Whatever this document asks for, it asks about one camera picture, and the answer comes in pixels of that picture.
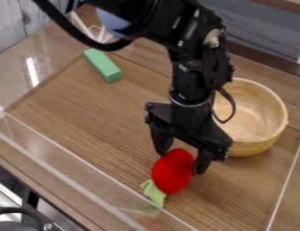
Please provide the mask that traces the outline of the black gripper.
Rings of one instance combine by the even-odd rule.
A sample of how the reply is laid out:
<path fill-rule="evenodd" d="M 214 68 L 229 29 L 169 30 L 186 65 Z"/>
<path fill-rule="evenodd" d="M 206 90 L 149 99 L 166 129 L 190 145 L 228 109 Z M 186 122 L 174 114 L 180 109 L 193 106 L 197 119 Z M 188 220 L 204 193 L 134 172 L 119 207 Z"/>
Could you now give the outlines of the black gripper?
<path fill-rule="evenodd" d="M 171 105 L 147 102 L 145 104 L 147 116 L 145 122 L 150 127 L 157 154 L 163 156 L 174 139 L 178 139 L 192 145 L 198 154 L 194 159 L 194 174 L 204 174 L 212 161 L 224 161 L 232 147 L 232 138 L 218 127 L 210 115 L 197 128 L 181 127 L 173 120 Z"/>

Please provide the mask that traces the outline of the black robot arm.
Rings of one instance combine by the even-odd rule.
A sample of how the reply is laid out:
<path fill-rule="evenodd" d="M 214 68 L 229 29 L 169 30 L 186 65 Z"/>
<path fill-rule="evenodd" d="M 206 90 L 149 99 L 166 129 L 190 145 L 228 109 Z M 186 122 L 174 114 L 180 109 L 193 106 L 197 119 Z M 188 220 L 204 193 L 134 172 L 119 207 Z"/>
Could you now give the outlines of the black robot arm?
<path fill-rule="evenodd" d="M 83 0 L 93 5 L 102 25 L 119 39 L 145 37 L 166 47 L 171 62 L 167 104 L 145 104 L 157 153 L 167 155 L 174 140 L 198 154 L 193 173 L 202 174 L 213 161 L 225 160 L 233 140 L 218 127 L 229 122 L 214 110 L 216 95 L 229 101 L 224 86 L 234 67 L 226 49 L 222 19 L 198 0 Z"/>

